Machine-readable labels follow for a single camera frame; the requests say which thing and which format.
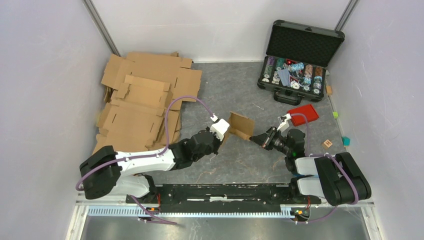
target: teal cube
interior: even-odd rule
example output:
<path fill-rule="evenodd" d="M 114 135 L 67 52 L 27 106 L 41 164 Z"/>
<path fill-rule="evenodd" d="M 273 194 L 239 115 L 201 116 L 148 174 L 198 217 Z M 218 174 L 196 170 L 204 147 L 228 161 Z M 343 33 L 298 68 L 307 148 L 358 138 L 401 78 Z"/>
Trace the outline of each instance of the teal cube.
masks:
<path fill-rule="evenodd" d="M 341 141 L 343 142 L 343 146 L 349 146 L 351 144 L 351 139 L 347 136 L 342 136 Z"/>

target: white poker chip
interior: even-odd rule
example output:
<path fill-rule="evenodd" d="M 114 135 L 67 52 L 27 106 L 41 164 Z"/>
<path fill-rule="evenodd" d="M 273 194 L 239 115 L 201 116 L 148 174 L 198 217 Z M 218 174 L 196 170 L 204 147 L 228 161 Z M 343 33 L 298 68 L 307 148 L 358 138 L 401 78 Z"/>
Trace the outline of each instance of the white poker chip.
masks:
<path fill-rule="evenodd" d="M 299 83 L 297 83 L 296 81 L 292 81 L 290 83 L 290 87 L 294 88 L 294 89 L 300 89 L 301 86 L 299 85 Z"/>

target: white wall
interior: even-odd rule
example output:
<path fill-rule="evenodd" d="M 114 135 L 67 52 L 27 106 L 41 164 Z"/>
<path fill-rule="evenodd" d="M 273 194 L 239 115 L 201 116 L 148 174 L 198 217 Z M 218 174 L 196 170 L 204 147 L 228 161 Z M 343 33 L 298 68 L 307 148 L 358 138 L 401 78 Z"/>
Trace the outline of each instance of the white wall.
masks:
<path fill-rule="evenodd" d="M 80 0 L 2 1 L 0 239 L 64 239 L 109 49 Z"/>
<path fill-rule="evenodd" d="M 334 29 L 349 0 L 93 0 L 116 47 L 195 61 L 260 61 L 281 19 Z"/>
<path fill-rule="evenodd" d="M 422 239 L 423 1 L 360 1 L 330 66 L 333 101 L 389 240 Z"/>

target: wooden block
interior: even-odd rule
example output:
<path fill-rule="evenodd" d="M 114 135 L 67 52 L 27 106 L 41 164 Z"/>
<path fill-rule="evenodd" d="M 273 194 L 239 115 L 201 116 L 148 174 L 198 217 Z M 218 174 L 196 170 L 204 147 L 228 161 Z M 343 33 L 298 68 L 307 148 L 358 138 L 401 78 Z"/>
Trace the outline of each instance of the wooden block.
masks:
<path fill-rule="evenodd" d="M 322 144 L 321 144 L 321 146 L 323 147 L 323 148 L 325 148 L 325 149 L 329 149 L 331 146 L 333 145 L 333 143 L 330 141 L 330 140 L 325 140 L 325 142 L 323 142 Z"/>
<path fill-rule="evenodd" d="M 326 85 L 325 89 L 327 90 L 327 95 L 330 96 L 331 94 L 333 94 L 333 90 L 331 89 L 331 86 Z"/>

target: poker chip set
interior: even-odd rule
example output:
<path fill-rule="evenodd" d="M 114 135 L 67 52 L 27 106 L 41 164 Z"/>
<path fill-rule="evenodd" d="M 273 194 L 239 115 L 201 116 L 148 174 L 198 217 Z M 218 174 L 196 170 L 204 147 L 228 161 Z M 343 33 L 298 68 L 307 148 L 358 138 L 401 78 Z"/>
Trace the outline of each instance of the poker chip set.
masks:
<path fill-rule="evenodd" d="M 257 86 L 291 105 L 322 100 L 325 67 L 344 40 L 341 31 L 275 21 Z"/>

